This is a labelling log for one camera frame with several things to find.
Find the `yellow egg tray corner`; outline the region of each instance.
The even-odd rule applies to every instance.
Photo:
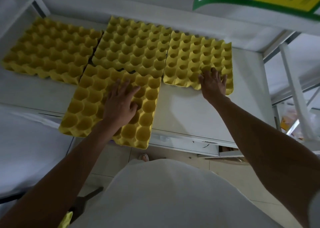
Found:
[[[106,69],[125,69],[162,77],[171,28],[111,17],[92,62]]]
[[[102,31],[37,18],[2,63],[5,69],[78,84]]]
[[[106,95],[117,79],[121,79],[122,83],[130,80],[127,92],[135,85],[141,88],[132,99],[138,104],[135,116],[129,124],[120,128],[112,139],[119,145],[146,149],[151,136],[161,77],[141,76],[138,72],[130,74],[125,70],[119,72],[114,68],[87,65],[59,131],[72,136],[86,137],[94,125],[102,120]]]
[[[226,95],[230,95],[233,92],[231,43],[179,31],[171,33],[164,83],[199,90],[198,75],[211,68],[216,68],[222,75],[227,74]]]

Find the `white shirt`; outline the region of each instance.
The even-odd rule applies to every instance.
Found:
[[[70,227],[282,226],[213,172],[160,159],[131,161]]]

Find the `person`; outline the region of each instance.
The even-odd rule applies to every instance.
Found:
[[[203,97],[220,114],[265,188],[303,227],[320,227],[320,160],[291,137],[247,113],[214,68],[199,75]],[[52,227],[73,204],[102,149],[135,115],[135,87],[116,82],[103,119],[0,220],[2,228]],[[211,171],[160,159],[134,160],[70,227],[281,227]]]

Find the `forearm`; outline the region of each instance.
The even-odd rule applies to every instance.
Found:
[[[1,227],[54,227],[72,206],[105,144],[118,130],[95,128],[0,220]]]
[[[262,184],[303,226],[308,226],[308,205],[320,189],[318,157],[227,97],[212,105]]]

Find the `egg tray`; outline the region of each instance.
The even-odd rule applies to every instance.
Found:
[[[78,84],[102,31],[37,18],[2,63],[5,69]]]
[[[111,17],[92,62],[106,69],[125,69],[162,77],[171,28]]]
[[[94,125],[102,120],[106,95],[117,79],[121,79],[122,83],[130,80],[126,92],[130,92],[136,85],[141,88],[132,99],[138,104],[136,114],[112,139],[119,145],[146,149],[151,135],[161,77],[141,76],[138,72],[130,74],[124,70],[118,72],[114,68],[87,65],[59,131],[72,136],[86,137]]]
[[[198,75],[216,68],[227,75],[226,95],[233,92],[231,43],[179,31],[171,33],[163,81],[166,84],[201,89]]]

